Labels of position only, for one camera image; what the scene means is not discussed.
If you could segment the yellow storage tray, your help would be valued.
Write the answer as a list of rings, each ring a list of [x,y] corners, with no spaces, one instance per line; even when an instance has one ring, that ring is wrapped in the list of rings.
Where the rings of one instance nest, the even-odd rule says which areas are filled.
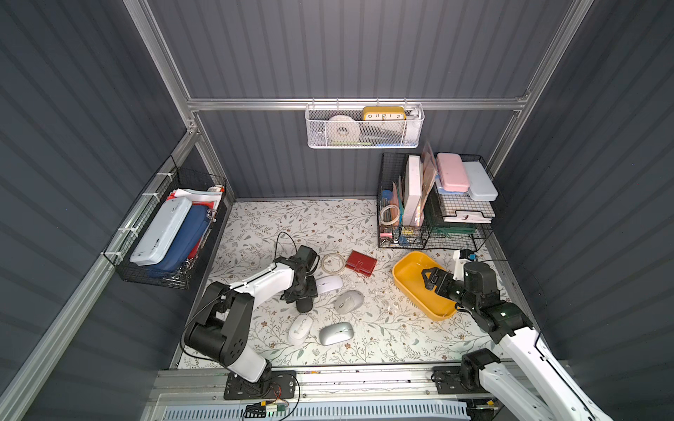
[[[449,319],[456,314],[455,303],[426,289],[422,271],[442,268],[431,257],[419,251],[412,251],[398,261],[391,273],[396,286],[431,320],[435,322]]]

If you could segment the lilac mouse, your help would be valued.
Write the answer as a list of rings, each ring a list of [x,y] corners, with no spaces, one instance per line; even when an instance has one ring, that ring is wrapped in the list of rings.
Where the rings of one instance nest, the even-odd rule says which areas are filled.
[[[323,276],[316,280],[316,290],[319,296],[336,291],[343,287],[343,280],[338,275]]]

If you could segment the grey beige mouse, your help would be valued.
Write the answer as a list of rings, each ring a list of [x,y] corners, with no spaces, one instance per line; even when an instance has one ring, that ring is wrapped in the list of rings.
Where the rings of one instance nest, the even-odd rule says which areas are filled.
[[[358,290],[349,290],[343,292],[340,294],[340,296],[338,296],[338,298],[335,299],[333,302],[333,309],[338,314],[348,314],[349,312],[353,312],[354,310],[360,308],[363,305],[363,302],[363,293]]]

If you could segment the white slim mouse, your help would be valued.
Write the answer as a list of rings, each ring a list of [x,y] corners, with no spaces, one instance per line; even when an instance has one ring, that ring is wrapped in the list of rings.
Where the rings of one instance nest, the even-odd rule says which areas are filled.
[[[287,340],[293,346],[302,345],[312,329],[313,319],[308,314],[300,314],[292,322]]]

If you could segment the silver mouse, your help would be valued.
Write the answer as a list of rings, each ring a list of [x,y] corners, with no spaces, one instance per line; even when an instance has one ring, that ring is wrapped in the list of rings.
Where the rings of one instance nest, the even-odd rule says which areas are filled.
[[[354,328],[349,322],[340,322],[325,326],[319,331],[319,343],[324,347],[351,340],[354,337]]]

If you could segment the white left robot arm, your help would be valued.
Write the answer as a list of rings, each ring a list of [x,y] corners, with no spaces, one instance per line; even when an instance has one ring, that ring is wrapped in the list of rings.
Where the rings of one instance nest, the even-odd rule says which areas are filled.
[[[314,272],[319,255],[301,246],[291,257],[277,257],[268,268],[233,284],[211,283],[187,322],[181,346],[219,363],[250,382],[264,382],[270,363],[247,344],[253,312],[280,295],[301,314],[310,312],[318,291]]]

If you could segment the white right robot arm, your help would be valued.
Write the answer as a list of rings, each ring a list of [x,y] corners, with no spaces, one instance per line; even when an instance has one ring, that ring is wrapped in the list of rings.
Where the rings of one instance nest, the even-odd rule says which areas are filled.
[[[513,360],[534,391],[516,380],[502,359],[488,349],[465,354],[460,379],[465,389],[484,389],[519,420],[609,420],[541,340],[541,333],[514,303],[500,297],[494,270],[468,261],[461,275],[425,268],[426,289],[470,314],[481,330]]]

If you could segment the white upright box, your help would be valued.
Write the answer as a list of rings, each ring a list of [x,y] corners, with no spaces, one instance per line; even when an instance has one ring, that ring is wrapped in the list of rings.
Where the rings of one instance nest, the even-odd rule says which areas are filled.
[[[403,225],[419,227],[422,195],[422,164],[418,155],[409,155],[405,166]]]

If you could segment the red wallet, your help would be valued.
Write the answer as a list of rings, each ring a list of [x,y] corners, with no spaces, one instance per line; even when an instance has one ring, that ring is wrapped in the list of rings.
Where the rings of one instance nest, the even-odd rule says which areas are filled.
[[[349,258],[347,258],[345,264],[346,268],[353,270],[359,275],[363,275],[365,277],[372,276],[376,266],[377,266],[376,258],[369,256],[367,254],[362,254],[360,252],[357,252],[356,250],[353,250],[350,253]]]

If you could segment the beige tape roll in organizer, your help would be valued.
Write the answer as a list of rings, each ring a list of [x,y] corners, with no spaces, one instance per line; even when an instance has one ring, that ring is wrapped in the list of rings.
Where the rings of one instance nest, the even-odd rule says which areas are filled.
[[[379,212],[380,226],[398,226],[401,217],[398,205],[385,205]]]

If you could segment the pink pencil case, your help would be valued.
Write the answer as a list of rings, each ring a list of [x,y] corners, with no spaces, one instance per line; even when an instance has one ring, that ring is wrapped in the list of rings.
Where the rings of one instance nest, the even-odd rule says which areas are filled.
[[[470,187],[469,177],[459,154],[439,153],[436,156],[442,189],[466,193]]]

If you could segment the light grey pencil case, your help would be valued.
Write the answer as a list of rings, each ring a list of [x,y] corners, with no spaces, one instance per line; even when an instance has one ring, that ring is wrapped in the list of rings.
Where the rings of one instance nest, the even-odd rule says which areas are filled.
[[[498,191],[483,165],[479,161],[464,161],[463,166],[469,180],[469,197],[476,202],[495,201]]]

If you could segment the blue pencil case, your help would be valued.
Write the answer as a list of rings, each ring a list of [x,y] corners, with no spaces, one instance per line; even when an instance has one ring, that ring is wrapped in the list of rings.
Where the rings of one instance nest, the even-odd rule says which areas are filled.
[[[159,263],[147,267],[146,273],[149,277],[168,276],[176,272],[188,260],[211,222],[209,212],[210,208],[206,205],[191,207],[167,254]]]

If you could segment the white tape roll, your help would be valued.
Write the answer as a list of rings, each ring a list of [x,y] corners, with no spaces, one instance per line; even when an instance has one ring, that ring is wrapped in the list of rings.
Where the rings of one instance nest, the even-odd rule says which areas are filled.
[[[349,116],[337,115],[326,121],[326,136],[332,143],[358,143],[360,124]]]

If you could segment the white pencil case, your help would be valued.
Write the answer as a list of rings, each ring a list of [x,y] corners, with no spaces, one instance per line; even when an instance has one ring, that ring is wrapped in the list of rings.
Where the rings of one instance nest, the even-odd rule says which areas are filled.
[[[138,266],[159,263],[167,254],[192,207],[186,196],[165,201],[133,250],[130,262]]]

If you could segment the yellow clock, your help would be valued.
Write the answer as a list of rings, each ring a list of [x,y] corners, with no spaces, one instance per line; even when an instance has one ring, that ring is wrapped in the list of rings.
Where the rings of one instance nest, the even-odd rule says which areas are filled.
[[[405,121],[407,115],[402,106],[366,106],[363,108],[363,121]]]

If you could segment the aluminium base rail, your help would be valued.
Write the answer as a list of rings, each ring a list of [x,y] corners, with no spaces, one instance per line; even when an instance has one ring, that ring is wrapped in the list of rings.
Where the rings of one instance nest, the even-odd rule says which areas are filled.
[[[294,395],[268,420],[510,419],[501,400],[458,382],[450,363],[296,367]],[[258,398],[227,400],[224,369],[164,370],[151,390],[143,420],[242,420]]]

